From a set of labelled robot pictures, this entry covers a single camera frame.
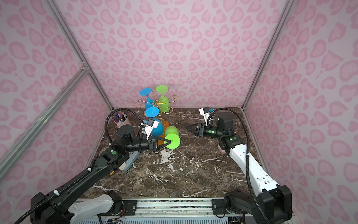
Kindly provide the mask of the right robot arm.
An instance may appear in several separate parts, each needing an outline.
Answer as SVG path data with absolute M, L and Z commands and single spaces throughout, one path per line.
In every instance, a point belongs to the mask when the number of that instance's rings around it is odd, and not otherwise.
M 252 215 L 258 224 L 283 224 L 292 218 L 292 193 L 280 185 L 250 152 L 250 135 L 242 118 L 230 108 L 199 109 L 204 122 L 187 126 L 197 137 L 219 141 L 224 151 L 245 174 L 248 194 L 233 190 L 225 194 L 223 205 L 213 210 L 218 218 L 241 212 Z

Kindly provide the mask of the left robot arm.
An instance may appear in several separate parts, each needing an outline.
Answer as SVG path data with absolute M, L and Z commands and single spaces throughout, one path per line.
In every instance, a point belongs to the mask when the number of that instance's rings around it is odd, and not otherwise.
M 117 130 L 116 139 L 112 140 L 108 132 L 108 123 L 114 114 L 122 111 L 132 113 L 140 119 L 131 109 L 120 108 L 112 111 L 104 124 L 110 146 L 94 158 L 88 168 L 67 183 L 48 194 L 40 192 L 32 197 L 30 210 L 16 220 L 17 224 L 27 217 L 33 224 L 76 224 L 103 213 L 124 214 L 123 200 L 112 190 L 87 202 L 76 203 L 76 200 L 94 184 L 118 170 L 130 158 L 130 152 L 156 152 L 165 147 L 176 149 L 180 145 L 180 138 L 177 133 L 166 133 L 164 138 L 152 134 L 156 128 L 154 118 L 158 115 L 158 109 L 151 107 L 146 110 L 148 120 L 141 122 L 138 133 L 132 125 L 124 125 Z

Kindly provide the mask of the blue wine glass front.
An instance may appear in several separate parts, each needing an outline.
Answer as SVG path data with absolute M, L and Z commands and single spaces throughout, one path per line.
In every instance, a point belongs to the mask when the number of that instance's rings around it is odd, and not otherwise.
M 164 128 L 162 122 L 156 118 L 159 115 L 159 109 L 157 107 L 149 107 L 146 109 L 145 115 L 148 117 L 148 120 L 145 121 L 147 125 L 146 129 L 150 131 L 146 132 L 147 135 L 161 136 L 164 132 Z

